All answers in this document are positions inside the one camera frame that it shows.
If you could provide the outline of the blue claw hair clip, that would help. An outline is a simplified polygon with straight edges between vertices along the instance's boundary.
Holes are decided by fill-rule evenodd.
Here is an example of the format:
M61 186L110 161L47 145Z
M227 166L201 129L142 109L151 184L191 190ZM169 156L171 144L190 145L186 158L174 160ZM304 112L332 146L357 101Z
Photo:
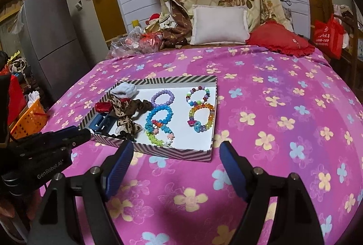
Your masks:
M112 129L116 118L111 114L97 114L95 118L91 121L88 128L96 134L107 135Z

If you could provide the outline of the white fluffy scrunchie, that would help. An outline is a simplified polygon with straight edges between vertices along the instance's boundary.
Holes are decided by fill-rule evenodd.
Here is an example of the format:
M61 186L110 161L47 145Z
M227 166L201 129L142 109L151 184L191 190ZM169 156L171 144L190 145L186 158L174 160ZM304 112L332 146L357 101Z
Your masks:
M115 97L119 99L124 98L133 98L137 94L137 87L134 84L130 84L128 82L123 82L116 87L114 87L110 94L113 94Z

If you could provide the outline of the white small pillow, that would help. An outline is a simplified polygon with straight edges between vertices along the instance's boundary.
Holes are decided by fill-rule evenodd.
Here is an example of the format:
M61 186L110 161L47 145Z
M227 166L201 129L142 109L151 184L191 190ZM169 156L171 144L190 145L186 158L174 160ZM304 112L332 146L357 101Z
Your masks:
M190 44L244 44L250 38L246 6L193 6Z

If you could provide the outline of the red bow hair clip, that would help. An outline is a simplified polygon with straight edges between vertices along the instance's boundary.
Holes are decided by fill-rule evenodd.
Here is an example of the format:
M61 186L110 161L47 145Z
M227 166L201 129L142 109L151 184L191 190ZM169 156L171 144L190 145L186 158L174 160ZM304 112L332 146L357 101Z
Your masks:
M98 102L95 104L97 113L104 114L113 110L113 104L110 101Z

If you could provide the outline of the leopard print bow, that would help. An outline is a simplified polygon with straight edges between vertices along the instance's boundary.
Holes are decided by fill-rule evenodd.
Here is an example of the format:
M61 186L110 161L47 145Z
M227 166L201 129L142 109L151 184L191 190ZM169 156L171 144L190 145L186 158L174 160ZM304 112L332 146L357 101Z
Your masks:
M135 136L142 130L142 127L132 120L132 114L126 114L126 108L130 104L131 100L126 98L125 101L121 101L113 94L109 95L109 101L113 105L113 110L117 118L117 127L119 132L125 131L126 133Z

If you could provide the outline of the clear plastic bag with items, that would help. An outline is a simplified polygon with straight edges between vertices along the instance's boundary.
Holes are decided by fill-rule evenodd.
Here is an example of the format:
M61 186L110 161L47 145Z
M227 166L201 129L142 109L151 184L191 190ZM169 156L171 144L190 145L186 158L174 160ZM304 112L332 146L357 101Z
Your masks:
M111 40L106 59L133 57L157 52L162 44L162 34L145 33L135 27L130 34Z

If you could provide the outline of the red heart cushion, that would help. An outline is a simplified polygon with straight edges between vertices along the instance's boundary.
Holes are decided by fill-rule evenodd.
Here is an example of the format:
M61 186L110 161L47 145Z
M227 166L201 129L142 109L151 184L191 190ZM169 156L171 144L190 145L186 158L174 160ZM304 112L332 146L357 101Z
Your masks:
M256 27L251 33L246 44L264 47L272 52L283 55L305 57L315 51L305 38L287 30L283 25L274 20L269 20Z

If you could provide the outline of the red box left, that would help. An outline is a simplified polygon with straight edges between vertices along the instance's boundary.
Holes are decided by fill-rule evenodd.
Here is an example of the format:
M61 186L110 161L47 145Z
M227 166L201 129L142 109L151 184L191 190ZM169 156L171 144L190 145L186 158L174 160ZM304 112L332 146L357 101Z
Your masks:
M1 118L7 118L10 126L18 120L27 103L16 76L1 74Z

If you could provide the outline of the santa plush toy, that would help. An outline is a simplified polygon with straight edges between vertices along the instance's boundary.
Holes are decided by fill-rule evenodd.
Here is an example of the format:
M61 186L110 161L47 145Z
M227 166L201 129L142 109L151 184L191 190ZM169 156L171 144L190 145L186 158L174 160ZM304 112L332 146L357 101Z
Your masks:
M146 33L157 33L161 31L160 24L159 24L159 17L160 14L153 14L150 18L145 22L145 32Z

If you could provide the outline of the brown scrunchie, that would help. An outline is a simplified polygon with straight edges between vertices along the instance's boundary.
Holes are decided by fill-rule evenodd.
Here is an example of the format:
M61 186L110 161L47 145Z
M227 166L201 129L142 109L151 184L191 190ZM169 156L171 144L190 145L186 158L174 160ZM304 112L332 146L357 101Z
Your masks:
M125 109L125 114L128 117L134 116L136 113L144 114L147 111L154 109L151 102L147 100L134 99L132 100Z

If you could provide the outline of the red shopping bag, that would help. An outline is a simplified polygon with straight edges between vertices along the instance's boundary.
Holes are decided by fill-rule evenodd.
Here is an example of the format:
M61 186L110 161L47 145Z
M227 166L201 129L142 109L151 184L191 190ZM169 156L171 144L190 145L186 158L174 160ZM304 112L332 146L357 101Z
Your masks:
M319 20L314 22L313 42L329 58L339 60L341 58L344 33L343 25L332 14L327 23Z

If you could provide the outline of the black scrunchie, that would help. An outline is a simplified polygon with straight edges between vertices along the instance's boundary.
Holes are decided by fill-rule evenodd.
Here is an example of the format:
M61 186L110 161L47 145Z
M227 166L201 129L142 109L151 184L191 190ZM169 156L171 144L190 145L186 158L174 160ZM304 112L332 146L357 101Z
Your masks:
M122 130L118 135L117 135L117 138L118 139L122 139L122 140L129 140L129 141L132 141L132 142L135 142L135 138L133 136L133 134L131 133L128 133L124 130Z

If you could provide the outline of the pink floral bed sheet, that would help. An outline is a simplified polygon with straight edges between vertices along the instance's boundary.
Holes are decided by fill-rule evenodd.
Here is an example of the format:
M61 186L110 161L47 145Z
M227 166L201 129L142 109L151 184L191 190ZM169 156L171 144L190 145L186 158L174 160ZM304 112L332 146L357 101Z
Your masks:
M45 130L78 125L118 81L190 75L217 78L214 148L229 141L272 175L298 173L325 243L336 243L362 203L362 105L319 51L199 48L101 61L54 104ZM108 208L125 244L228 244L245 203L218 151L209 163L135 153Z

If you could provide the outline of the grey refrigerator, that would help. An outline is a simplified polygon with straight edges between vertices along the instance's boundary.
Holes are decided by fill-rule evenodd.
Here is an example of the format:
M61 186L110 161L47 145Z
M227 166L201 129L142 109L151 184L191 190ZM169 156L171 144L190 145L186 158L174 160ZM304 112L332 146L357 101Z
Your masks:
M66 0L25 0L22 52L40 86L57 101L90 71Z

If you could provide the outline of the orange plastic basket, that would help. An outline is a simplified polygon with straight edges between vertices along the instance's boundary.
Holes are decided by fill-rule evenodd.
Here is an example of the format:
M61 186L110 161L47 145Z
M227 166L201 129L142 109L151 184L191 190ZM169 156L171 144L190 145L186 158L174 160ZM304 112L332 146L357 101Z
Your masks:
M15 139L38 133L46 125L48 116L38 98L19 118L10 134Z

